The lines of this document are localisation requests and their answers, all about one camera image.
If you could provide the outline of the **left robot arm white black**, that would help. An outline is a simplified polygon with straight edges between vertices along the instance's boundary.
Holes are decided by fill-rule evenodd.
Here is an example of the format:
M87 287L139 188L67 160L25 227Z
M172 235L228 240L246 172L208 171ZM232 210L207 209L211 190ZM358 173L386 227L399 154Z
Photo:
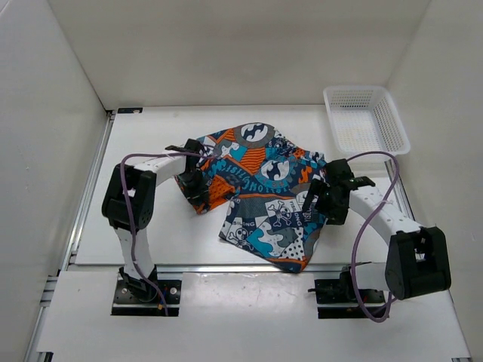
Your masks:
M122 280L140 302L157 302L159 308L167 308L146 230L154 214L156 188L174 178L191 205L204 207L209 197L201 164L216 157L214 146L189 139L184 146L168 146L160 154L126 155L114 167L101 213L122 248Z

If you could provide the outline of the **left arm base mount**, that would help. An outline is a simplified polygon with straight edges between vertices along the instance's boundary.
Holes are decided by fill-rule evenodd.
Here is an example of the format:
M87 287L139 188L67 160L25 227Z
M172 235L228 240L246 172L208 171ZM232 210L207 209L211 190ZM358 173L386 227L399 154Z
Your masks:
M180 311L182 281L180 279L158 279L158 287L165 298L166 306L155 290L148 296L132 292L126 281L119 275L112 299L111 315L128 317L177 317Z

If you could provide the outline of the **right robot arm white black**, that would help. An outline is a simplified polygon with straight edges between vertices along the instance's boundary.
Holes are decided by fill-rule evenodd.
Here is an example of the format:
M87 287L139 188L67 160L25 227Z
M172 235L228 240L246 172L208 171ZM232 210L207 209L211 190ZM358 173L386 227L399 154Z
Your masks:
M363 218L386 243L385 262L351 263L340 273L339 292L347 301L366 290L389 292L398 300L448 290L451 271L444 232L407 218L390 204L367 176L355 176L348 161L326 164L323 176L310 183L304 210L321 214L328 225L343 225L350 211Z

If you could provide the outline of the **colourful patterned shorts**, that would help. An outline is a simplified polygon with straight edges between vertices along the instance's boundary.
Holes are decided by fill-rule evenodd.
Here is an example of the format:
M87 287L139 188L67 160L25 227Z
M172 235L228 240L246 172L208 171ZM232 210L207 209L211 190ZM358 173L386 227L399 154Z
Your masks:
M220 238L284 272L304 270L325 225L321 214L302 211L311 181L323 176L324 154L300 148L271 124L258 122L197 140L214 146L217 155L201 170L209 211L228 205Z

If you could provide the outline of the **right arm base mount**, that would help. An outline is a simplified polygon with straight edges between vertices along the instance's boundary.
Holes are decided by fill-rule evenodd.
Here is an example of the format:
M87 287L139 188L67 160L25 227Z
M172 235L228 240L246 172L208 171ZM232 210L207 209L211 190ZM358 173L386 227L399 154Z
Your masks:
M386 297L382 290L359 289L366 309L375 318L382 318L386 312ZM315 295L318 319L365 319L353 290L350 273L342 270L338 278L316 278L307 290Z

